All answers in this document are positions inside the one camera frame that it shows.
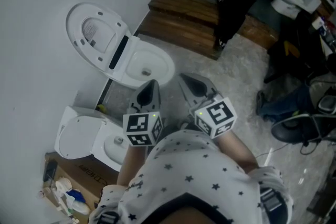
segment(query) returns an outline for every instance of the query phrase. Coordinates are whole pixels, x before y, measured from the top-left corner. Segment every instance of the person's arm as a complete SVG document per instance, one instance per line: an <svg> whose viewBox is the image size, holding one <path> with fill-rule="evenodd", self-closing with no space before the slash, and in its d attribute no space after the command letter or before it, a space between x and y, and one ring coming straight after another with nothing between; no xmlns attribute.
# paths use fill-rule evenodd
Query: person's arm
<svg viewBox="0 0 336 224"><path fill-rule="evenodd" d="M252 152L232 131L221 135L218 143L220 151L233 159L246 173L259 167Z"/></svg>
<svg viewBox="0 0 336 224"><path fill-rule="evenodd" d="M128 186L145 163L145 151L146 147L128 147L118 175L117 185Z"/></svg>

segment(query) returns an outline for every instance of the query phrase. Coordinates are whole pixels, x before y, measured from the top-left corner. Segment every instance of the star print shirt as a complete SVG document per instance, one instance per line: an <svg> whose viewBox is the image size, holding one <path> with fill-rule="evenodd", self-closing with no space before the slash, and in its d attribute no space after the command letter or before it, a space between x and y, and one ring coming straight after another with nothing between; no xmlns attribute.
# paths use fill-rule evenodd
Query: star print shirt
<svg viewBox="0 0 336 224"><path fill-rule="evenodd" d="M261 167L246 174L208 136L178 131L154 147L127 188L110 185L103 189L89 223L99 219L159 223L185 206L215 223L272 223L261 202L260 193L267 188L281 195L287 211L282 223L289 223L293 202L278 170Z"/></svg>

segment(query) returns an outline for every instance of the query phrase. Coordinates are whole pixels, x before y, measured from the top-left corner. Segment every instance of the brown cardboard box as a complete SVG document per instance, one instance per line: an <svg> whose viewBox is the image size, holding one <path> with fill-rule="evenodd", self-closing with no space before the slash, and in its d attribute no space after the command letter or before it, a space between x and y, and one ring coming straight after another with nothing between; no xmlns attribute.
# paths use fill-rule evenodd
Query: brown cardboard box
<svg viewBox="0 0 336 224"><path fill-rule="evenodd" d="M48 171L48 174L52 174L54 181L57 181L61 177L66 177L70 180L72 188L79 190L86 200L86 204L93 211L100 199L101 190L104 186L116 184L118 178L118 172L97 160L93 156L88 156L80 159L65 159L58 153L47 153L45 155L46 165L51 161L56 161L57 168L53 169L53 173ZM46 196L56 207L56 202L53 194ZM81 224L88 223L88 217L80 213L74 212L74 217L80 220Z"/></svg>

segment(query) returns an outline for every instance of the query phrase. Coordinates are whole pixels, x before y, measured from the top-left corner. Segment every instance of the white toilet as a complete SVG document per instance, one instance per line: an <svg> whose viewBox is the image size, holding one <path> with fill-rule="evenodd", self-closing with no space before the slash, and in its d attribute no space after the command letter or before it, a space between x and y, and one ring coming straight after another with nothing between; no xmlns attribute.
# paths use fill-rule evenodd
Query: white toilet
<svg viewBox="0 0 336 224"><path fill-rule="evenodd" d="M280 14L295 19L301 9L313 13L321 4L321 0L273 0L272 7Z"/></svg>
<svg viewBox="0 0 336 224"><path fill-rule="evenodd" d="M68 13L66 30L72 45L87 62L126 87L136 89L152 79L164 86L174 76L171 57L132 36L112 10L79 3Z"/></svg>
<svg viewBox="0 0 336 224"><path fill-rule="evenodd" d="M55 141L56 152L66 159L95 158L120 171L129 143L122 123L93 109L67 106Z"/></svg>

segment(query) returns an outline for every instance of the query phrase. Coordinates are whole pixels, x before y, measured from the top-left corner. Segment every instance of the white cube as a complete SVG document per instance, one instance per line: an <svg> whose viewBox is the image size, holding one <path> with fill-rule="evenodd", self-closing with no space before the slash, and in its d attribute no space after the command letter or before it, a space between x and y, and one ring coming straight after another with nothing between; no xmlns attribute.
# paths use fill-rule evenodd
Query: white cube
<svg viewBox="0 0 336 224"><path fill-rule="evenodd" d="M231 130L237 114L228 97L195 111L195 125L212 139Z"/></svg>
<svg viewBox="0 0 336 224"><path fill-rule="evenodd" d="M163 129L159 112L126 114L123 132L132 146L154 146Z"/></svg>

